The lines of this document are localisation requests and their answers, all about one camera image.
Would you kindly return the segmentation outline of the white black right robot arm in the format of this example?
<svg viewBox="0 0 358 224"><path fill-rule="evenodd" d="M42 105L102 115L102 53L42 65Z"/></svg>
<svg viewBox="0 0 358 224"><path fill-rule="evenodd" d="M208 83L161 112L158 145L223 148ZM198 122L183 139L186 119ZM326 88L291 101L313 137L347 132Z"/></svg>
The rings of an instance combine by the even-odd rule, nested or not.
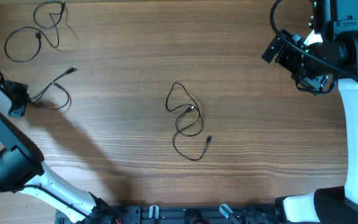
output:
<svg viewBox="0 0 358 224"><path fill-rule="evenodd" d="M346 182L255 205L246 213L254 222L358 223L358 1L313 1L312 7L309 36L275 29L262 57L288 70L300 91L339 90L346 117Z"/></svg>

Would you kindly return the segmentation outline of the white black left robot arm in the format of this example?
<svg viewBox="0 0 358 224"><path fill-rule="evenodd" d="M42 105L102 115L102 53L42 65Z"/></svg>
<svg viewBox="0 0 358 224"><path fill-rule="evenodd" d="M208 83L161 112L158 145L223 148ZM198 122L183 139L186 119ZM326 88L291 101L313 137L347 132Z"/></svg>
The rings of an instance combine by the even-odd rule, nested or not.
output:
<svg viewBox="0 0 358 224"><path fill-rule="evenodd" d="M6 80L0 71L0 193L39 198L72 223L118 223L119 215L104 200L51 170L37 145L9 120L24 115L32 101L27 90L26 84Z"/></svg>

